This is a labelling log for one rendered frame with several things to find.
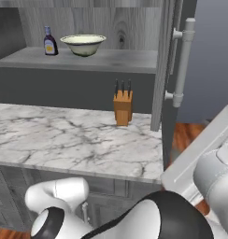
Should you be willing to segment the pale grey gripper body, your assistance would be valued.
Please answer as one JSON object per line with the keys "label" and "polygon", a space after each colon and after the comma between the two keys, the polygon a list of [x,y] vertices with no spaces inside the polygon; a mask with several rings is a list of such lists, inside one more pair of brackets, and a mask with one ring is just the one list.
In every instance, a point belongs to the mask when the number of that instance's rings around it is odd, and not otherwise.
{"label": "pale grey gripper body", "polygon": [[164,188],[180,194],[189,202],[200,202],[203,197],[193,183],[196,164],[203,154],[218,149],[227,139],[228,105],[162,173]]}

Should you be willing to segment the grey wooden cabinet door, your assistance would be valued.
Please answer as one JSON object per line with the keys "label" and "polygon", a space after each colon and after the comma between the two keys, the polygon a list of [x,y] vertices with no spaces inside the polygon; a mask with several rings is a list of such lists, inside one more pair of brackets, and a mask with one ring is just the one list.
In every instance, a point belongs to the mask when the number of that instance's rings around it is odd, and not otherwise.
{"label": "grey wooden cabinet door", "polygon": [[173,31],[178,29],[183,0],[163,0],[157,68],[154,82],[154,92],[151,110],[150,129],[158,132],[161,123],[166,82],[173,66],[176,43]]}

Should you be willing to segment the grey wooden open cabinet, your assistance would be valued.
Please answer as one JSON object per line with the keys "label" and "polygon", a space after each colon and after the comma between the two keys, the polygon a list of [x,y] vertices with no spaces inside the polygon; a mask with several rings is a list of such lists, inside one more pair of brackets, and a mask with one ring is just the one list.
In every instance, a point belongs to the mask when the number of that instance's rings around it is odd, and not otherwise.
{"label": "grey wooden open cabinet", "polygon": [[[163,0],[0,0],[0,10],[17,9],[25,48],[0,67],[154,74]],[[59,55],[42,52],[44,27],[58,40]],[[59,39],[97,34],[107,39],[90,57],[74,55]]]}

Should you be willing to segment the cream bowl with dark rim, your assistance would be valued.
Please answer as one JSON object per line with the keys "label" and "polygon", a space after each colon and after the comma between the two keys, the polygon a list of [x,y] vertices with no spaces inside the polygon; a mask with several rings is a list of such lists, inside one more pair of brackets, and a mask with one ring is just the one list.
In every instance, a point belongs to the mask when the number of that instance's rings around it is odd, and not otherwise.
{"label": "cream bowl with dark rim", "polygon": [[94,55],[102,42],[107,38],[103,35],[68,35],[60,39],[71,51],[81,57]]}

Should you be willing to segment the grey base cabinets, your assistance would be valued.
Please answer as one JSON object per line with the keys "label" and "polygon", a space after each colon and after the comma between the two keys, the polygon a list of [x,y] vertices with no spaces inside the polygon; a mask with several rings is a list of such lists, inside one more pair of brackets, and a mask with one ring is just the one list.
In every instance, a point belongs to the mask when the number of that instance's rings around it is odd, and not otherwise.
{"label": "grey base cabinets", "polygon": [[[19,232],[27,232],[36,213],[27,209],[24,194],[35,183],[74,176],[60,172],[0,165],[0,225]],[[160,190],[158,182],[84,176],[90,187],[87,215],[95,228],[120,216],[147,194]]]}

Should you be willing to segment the wooden knife block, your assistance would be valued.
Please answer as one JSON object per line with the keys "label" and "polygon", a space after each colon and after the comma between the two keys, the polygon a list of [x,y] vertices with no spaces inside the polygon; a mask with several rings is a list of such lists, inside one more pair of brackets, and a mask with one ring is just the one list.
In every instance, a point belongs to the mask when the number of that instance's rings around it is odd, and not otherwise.
{"label": "wooden knife block", "polygon": [[133,116],[133,92],[118,90],[113,98],[115,120],[118,126],[127,126]]}

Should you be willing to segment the dark purple sauce bottle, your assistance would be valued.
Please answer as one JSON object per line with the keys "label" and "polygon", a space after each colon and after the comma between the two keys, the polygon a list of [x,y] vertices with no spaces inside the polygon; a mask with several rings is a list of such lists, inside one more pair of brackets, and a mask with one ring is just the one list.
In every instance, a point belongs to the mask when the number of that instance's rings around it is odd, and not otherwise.
{"label": "dark purple sauce bottle", "polygon": [[45,27],[44,49],[45,54],[49,56],[58,55],[58,48],[54,37],[51,35],[50,27]]}

